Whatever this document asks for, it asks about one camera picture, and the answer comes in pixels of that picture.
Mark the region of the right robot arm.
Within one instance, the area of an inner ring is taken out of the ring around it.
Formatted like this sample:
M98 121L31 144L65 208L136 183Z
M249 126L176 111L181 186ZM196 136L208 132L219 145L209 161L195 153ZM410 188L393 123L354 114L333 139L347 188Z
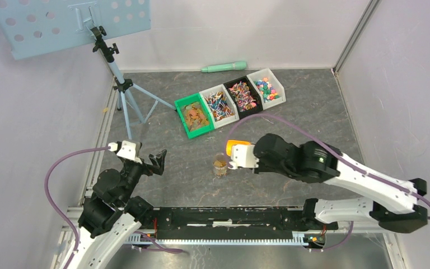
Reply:
M255 143L258 167L254 172L277 173L304 183L323 183L355 192L357 198L329 201L309 198L303 205L302 224L314 229L321 223L372 221L395 233L409 234L428 224L427 209L418 200L427 193L420 178L399 180L355 162L335 147L308 141L300 146L268 133Z

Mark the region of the yellow plastic scoop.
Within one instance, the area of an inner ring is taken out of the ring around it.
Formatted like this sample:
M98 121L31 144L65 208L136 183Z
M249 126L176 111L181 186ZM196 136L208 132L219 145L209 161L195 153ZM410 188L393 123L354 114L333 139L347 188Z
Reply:
M236 145L250 145L249 141L241 141L241 140L228 140L226 142L226 155L231 157L232 148Z

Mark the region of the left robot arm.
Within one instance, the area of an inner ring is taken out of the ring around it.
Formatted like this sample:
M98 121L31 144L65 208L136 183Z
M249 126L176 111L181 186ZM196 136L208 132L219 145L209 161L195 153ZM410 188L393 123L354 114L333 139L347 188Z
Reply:
M141 176L163 174L167 151L150 154L149 163L136 156L125 157L122 150L115 153L122 169L101 172L77 224L66 221L75 240L62 268L105 268L131 234L153 223L154 207L132 193Z

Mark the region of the clear plastic jar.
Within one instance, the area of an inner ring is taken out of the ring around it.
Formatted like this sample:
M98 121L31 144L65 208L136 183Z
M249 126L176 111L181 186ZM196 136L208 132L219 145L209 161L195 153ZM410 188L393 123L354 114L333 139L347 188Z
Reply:
M222 177L227 174L227 171L228 171L227 160L223 153L215 154L212 164L213 164L213 172L215 176Z

